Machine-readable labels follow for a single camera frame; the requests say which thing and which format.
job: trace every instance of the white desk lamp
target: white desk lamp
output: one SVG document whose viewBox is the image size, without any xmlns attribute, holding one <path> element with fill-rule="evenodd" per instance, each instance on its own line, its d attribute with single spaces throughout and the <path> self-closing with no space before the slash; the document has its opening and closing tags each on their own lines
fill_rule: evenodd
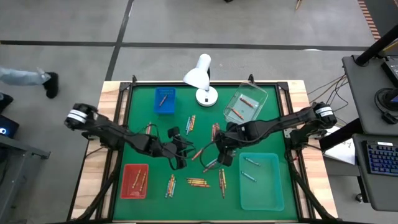
<svg viewBox="0 0 398 224">
<path fill-rule="evenodd" d="M 199 57 L 197 66 L 190 70 L 182 79 L 186 84 L 198 88 L 197 102 L 202 106 L 213 106 L 217 102 L 218 93 L 210 86 L 210 62 L 208 54 Z"/>
</svg>

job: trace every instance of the lamp shade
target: lamp shade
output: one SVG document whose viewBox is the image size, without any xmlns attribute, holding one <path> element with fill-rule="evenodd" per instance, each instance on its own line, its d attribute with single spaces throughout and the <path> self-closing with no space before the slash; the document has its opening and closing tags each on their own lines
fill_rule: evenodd
<svg viewBox="0 0 398 224">
<path fill-rule="evenodd" d="M 182 80 L 188 85 L 209 91 L 210 78 L 207 74 L 207 70 L 209 69 L 210 62 L 210 56 L 208 54 L 202 54 L 199 57 L 197 66 L 190 70 Z"/>
</svg>

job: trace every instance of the keyboard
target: keyboard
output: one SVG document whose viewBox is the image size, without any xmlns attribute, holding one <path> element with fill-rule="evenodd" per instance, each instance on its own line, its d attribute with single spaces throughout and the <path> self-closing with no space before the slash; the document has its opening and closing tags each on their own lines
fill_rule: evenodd
<svg viewBox="0 0 398 224">
<path fill-rule="evenodd" d="M 370 174 L 398 176 L 398 146 L 388 142 L 367 141 Z"/>
</svg>

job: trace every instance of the black shoe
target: black shoe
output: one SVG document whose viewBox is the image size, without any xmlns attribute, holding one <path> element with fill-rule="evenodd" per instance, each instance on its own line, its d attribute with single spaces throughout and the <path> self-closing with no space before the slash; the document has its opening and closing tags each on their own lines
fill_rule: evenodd
<svg viewBox="0 0 398 224">
<path fill-rule="evenodd" d="M 0 114 L 2 113 L 2 111 L 4 111 L 4 109 L 6 109 L 8 105 L 10 105 L 12 101 L 14 101 L 13 97 L 11 97 L 10 95 L 4 93 L 2 95 L 3 99 L 0 100 Z"/>
<path fill-rule="evenodd" d="M 55 72 L 46 72 L 51 76 L 49 80 L 43 83 L 44 89 L 47 91 L 45 95 L 52 99 L 58 94 L 58 74 Z"/>
</svg>

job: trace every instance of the lamp base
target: lamp base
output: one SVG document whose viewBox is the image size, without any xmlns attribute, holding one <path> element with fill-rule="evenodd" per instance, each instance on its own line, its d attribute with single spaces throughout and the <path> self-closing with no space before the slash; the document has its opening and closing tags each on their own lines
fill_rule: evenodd
<svg viewBox="0 0 398 224">
<path fill-rule="evenodd" d="M 197 102 L 201 106 L 213 106 L 217 102 L 218 93 L 213 87 L 209 87 L 209 91 L 198 89 Z"/>
</svg>

